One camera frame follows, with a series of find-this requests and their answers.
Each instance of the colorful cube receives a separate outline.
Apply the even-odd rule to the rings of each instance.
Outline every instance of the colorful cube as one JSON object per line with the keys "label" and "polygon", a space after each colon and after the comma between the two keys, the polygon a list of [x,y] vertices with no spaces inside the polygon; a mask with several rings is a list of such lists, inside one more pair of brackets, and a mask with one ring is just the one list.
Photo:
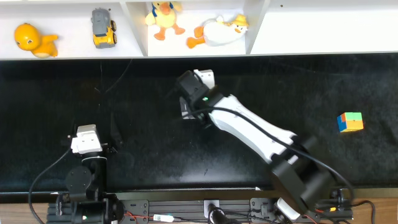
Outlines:
{"label": "colorful cube", "polygon": [[362,114],[360,112],[346,112],[337,117],[340,132],[358,131],[363,129]]}

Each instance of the black tabletop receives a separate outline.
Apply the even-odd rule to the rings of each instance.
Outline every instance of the black tabletop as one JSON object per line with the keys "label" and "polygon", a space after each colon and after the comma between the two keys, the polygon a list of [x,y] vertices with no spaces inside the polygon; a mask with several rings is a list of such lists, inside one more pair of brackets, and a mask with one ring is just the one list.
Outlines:
{"label": "black tabletop", "polygon": [[[212,69],[224,93],[266,121],[320,142],[315,156],[357,187],[398,185],[398,55],[311,55],[0,63],[0,192],[26,192],[66,150],[72,124],[96,124],[109,140],[111,113],[125,145],[108,158],[108,188],[271,188],[264,163],[232,135],[182,121],[186,70]],[[340,133],[337,116],[362,112],[364,130]],[[72,154],[36,191],[65,189]]]}

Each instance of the duck plush toy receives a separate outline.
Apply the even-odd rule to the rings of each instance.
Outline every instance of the duck plush toy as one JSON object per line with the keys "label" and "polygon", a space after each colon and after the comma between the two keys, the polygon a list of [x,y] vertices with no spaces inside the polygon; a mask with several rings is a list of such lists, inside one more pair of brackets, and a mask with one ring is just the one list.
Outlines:
{"label": "duck plush toy", "polygon": [[179,2],[152,2],[152,11],[145,18],[148,26],[156,24],[160,27],[160,32],[155,34],[154,37],[158,40],[164,40],[166,29],[172,27],[175,34],[180,35],[185,32],[185,29],[176,24],[177,15],[175,10],[180,12],[182,6]]}
{"label": "duck plush toy", "polygon": [[22,24],[15,30],[15,41],[22,50],[32,52],[38,58],[56,57],[58,55],[54,41],[57,35],[42,35],[34,26]]}
{"label": "duck plush toy", "polygon": [[194,30],[195,37],[189,37],[187,45],[190,49],[198,44],[206,43],[209,46],[221,46],[242,38],[248,31],[249,24],[246,17],[239,14],[231,23],[224,22],[222,16],[207,20],[203,26]]}

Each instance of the toy car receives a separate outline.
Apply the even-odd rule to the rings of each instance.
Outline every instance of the toy car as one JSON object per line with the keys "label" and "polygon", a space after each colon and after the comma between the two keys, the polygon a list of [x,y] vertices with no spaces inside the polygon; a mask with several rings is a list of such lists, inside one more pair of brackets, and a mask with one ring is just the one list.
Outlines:
{"label": "toy car", "polygon": [[116,38],[116,23],[110,19],[110,13],[106,9],[95,9],[93,17],[94,44],[98,49],[114,47],[118,42]]}

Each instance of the wooden floor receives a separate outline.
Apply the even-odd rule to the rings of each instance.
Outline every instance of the wooden floor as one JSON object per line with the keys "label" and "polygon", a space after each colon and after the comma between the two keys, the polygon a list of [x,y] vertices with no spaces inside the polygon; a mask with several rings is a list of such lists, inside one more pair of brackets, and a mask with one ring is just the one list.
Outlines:
{"label": "wooden floor", "polygon": [[[368,198],[376,206],[377,224],[398,223],[398,198]],[[47,204],[34,204],[35,211],[45,221]],[[351,224],[371,224],[371,206],[368,204],[353,208],[354,220]],[[29,210],[28,204],[0,204],[0,224],[37,223]]]}

